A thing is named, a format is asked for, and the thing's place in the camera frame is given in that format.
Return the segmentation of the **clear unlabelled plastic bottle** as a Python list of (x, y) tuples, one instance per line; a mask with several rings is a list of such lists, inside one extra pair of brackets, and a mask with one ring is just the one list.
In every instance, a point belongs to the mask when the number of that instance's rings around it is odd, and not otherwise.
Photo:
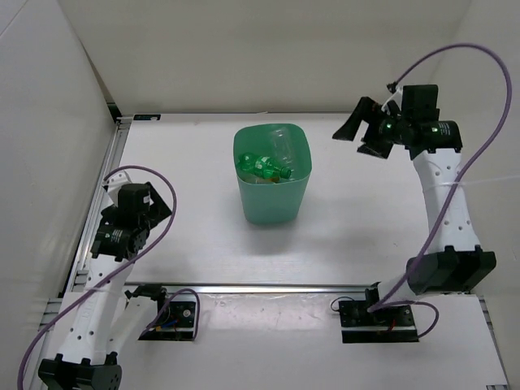
[(297, 146), (293, 140), (292, 131), (285, 126), (273, 128), (269, 133), (269, 141), (273, 157), (284, 166), (296, 169), (298, 166)]

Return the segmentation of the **green soda bottle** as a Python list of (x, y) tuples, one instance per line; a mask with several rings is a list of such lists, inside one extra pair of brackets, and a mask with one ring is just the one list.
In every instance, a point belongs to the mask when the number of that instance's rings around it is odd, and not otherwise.
[(278, 176), (280, 179), (288, 180), (293, 172), (290, 167), (284, 166), (272, 157), (250, 152), (239, 156), (236, 168), (261, 179)]

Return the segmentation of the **orange plastic bottle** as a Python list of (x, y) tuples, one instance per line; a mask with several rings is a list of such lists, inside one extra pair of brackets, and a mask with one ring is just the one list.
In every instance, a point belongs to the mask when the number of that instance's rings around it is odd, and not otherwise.
[(273, 176), (273, 177), (266, 178), (265, 181), (268, 183), (279, 183), (281, 181), (281, 179), (278, 176)]

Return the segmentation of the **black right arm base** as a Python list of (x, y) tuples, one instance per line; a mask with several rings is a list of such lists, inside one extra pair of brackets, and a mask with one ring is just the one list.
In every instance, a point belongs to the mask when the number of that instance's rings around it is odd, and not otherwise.
[(418, 342), (418, 330), (410, 305), (397, 305), (369, 313), (379, 297), (367, 288), (363, 298), (337, 297), (331, 310), (340, 316), (343, 344), (393, 344)]

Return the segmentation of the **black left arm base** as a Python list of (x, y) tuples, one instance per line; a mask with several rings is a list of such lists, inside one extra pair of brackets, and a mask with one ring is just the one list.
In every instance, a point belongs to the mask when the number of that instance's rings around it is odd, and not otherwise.
[(201, 299), (195, 290), (181, 288), (169, 293), (161, 284), (140, 284), (124, 295), (128, 300), (145, 297), (156, 303), (156, 318), (139, 340), (195, 341), (197, 338)]

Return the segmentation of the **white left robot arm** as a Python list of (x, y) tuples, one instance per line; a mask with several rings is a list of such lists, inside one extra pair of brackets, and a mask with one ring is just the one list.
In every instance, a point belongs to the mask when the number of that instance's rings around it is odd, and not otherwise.
[(72, 325), (56, 355), (38, 367), (38, 377), (49, 389), (119, 388), (123, 344), (137, 339), (146, 325), (165, 323), (171, 313), (161, 298), (123, 288), (135, 263), (161, 241), (150, 241), (151, 231), (161, 222), (172, 224), (174, 207), (150, 182), (120, 176), (107, 180), (105, 189), (113, 203), (102, 211), (84, 292), (55, 317), (59, 321), (73, 314)]

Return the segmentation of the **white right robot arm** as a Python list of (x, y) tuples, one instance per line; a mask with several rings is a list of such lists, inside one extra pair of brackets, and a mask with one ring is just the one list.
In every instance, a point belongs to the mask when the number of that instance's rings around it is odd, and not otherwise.
[(440, 119), (435, 94), (404, 97), (400, 105), (361, 97), (332, 137), (353, 141), (362, 124), (367, 129), (359, 153), (386, 159), (396, 145), (409, 151), (422, 186), (429, 230), (402, 275), (366, 291), (365, 315), (382, 325), (394, 315), (394, 306), (429, 295), (470, 292), (495, 269), (496, 255), (483, 249), (473, 228), (461, 187), (467, 170), (462, 165), (461, 133), (456, 122)]

